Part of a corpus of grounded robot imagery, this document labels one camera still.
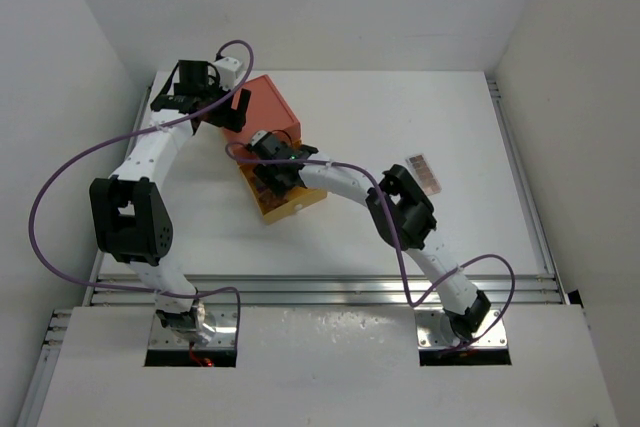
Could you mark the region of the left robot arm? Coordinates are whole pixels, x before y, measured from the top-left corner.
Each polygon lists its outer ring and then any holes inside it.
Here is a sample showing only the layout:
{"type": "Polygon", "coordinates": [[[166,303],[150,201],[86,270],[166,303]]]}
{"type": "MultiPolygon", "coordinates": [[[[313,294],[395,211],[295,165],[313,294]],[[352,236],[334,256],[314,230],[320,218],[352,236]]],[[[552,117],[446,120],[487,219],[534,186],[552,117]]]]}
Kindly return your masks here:
{"type": "Polygon", "coordinates": [[[178,152],[201,123],[239,132],[245,125],[250,91],[230,92],[241,61],[180,60],[150,103],[149,132],[138,137],[126,160],[107,178],[97,178],[89,196],[99,249],[127,265],[154,293],[163,328],[190,345],[211,341],[214,329],[196,287],[165,262],[173,224],[161,188],[178,152]]]}

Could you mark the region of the orange drawer box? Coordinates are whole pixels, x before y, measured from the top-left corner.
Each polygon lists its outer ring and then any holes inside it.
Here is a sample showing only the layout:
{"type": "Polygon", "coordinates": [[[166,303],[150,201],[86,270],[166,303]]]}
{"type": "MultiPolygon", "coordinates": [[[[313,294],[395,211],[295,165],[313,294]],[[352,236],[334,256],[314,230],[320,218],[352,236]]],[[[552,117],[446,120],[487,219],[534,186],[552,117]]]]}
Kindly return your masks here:
{"type": "Polygon", "coordinates": [[[223,129],[225,141],[246,144],[257,131],[265,130],[299,147],[301,124],[270,76],[260,75],[246,82],[243,88],[251,92],[245,125],[239,133],[223,129]]]}

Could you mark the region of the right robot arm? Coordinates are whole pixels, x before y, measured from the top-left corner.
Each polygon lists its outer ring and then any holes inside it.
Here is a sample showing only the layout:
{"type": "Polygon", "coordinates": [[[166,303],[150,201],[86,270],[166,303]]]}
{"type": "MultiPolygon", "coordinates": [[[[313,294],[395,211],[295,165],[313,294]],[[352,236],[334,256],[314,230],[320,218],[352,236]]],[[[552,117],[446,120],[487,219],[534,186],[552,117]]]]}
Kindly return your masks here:
{"type": "Polygon", "coordinates": [[[471,342],[491,303],[448,252],[437,233],[433,204],[405,167],[394,164],[374,176],[314,147],[293,147],[264,130],[246,148],[259,160],[254,174],[277,196],[304,187],[366,207],[382,240],[411,258],[432,283],[453,334],[471,342]]]}

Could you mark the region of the round-pan brown eyeshadow palette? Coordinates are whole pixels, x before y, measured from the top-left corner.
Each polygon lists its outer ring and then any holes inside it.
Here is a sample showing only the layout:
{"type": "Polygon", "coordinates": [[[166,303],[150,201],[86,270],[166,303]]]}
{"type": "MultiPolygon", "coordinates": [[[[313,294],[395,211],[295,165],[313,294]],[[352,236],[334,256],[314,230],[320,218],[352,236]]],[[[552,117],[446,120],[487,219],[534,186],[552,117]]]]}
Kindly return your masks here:
{"type": "Polygon", "coordinates": [[[259,204],[267,211],[281,205],[282,199],[275,195],[268,187],[260,182],[255,184],[259,204]]]}

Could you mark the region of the long brown eyeshadow palette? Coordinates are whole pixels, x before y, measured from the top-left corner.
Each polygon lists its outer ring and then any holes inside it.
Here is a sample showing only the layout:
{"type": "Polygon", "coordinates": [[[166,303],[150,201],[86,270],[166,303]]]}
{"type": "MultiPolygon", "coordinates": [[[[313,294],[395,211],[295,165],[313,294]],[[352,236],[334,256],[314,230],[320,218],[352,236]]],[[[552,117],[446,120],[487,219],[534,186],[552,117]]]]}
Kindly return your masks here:
{"type": "Polygon", "coordinates": [[[442,191],[440,182],[423,154],[409,155],[405,162],[427,196],[436,195],[442,191]]]}

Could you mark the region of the yellow drawer box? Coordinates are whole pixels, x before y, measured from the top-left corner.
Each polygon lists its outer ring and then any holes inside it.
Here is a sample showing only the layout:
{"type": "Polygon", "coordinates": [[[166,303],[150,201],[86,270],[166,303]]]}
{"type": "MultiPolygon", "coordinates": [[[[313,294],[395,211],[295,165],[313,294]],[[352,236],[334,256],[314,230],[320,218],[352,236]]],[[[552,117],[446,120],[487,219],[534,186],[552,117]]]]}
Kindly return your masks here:
{"type": "Polygon", "coordinates": [[[325,190],[295,187],[282,199],[281,205],[273,210],[265,210],[258,202],[255,184],[261,181],[254,175],[253,169],[259,160],[247,150],[247,144],[240,144],[233,149],[233,156],[238,164],[244,180],[254,198],[254,201],[266,224],[273,224],[286,217],[294,215],[299,210],[316,204],[327,197],[325,190]]]}

